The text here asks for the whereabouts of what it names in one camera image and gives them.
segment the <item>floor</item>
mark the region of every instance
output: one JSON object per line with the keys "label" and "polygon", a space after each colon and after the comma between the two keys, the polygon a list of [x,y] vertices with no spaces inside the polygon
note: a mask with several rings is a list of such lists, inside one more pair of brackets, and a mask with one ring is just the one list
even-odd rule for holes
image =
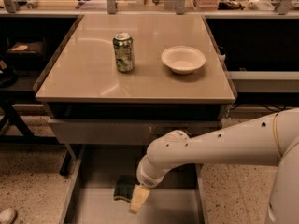
{"label": "floor", "polygon": [[[236,109],[230,118],[223,119],[223,126],[261,115],[260,111]],[[47,116],[24,113],[22,118],[33,133],[53,135]],[[1,132],[6,133],[18,134],[18,131],[8,124]],[[59,175],[65,154],[64,146],[60,145],[1,144],[0,210],[15,208],[18,211],[16,224],[59,223],[72,179]],[[262,224],[275,173],[276,167],[204,165],[202,175],[209,224]],[[96,219],[96,223],[106,223],[98,216]]]}

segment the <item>white bowl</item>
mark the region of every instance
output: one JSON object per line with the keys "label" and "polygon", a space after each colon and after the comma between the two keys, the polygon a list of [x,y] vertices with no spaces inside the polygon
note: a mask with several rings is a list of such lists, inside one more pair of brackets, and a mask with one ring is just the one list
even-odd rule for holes
{"label": "white bowl", "polygon": [[202,67],[206,62],[206,57],[198,49],[176,46],[162,53],[162,61],[175,73],[189,74]]}

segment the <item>shoe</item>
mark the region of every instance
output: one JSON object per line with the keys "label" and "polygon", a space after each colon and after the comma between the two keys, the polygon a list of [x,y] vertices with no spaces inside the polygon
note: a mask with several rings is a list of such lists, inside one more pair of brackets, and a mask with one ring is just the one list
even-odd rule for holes
{"label": "shoe", "polygon": [[12,224],[17,216],[17,211],[8,208],[0,213],[0,224]]}

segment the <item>drawer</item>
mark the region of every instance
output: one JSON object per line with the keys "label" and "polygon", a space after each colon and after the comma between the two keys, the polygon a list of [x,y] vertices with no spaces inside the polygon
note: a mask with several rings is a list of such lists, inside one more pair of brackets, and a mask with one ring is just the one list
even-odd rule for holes
{"label": "drawer", "polygon": [[65,204],[63,223],[207,224],[200,194],[203,189],[199,188],[200,165],[170,171],[158,187],[151,189],[136,215],[129,213],[128,202],[113,200],[117,181],[135,179],[143,154],[141,146],[85,146],[77,161],[78,172]]}
{"label": "drawer", "polygon": [[220,121],[49,119],[49,126],[61,144],[148,145],[173,130],[192,135],[221,128]]}

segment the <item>can lid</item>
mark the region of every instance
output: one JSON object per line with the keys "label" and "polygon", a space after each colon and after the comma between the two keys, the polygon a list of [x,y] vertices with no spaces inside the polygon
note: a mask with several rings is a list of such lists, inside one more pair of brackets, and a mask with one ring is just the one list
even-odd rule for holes
{"label": "can lid", "polygon": [[123,41],[129,39],[131,36],[126,32],[121,32],[116,34],[114,37],[120,41]]}

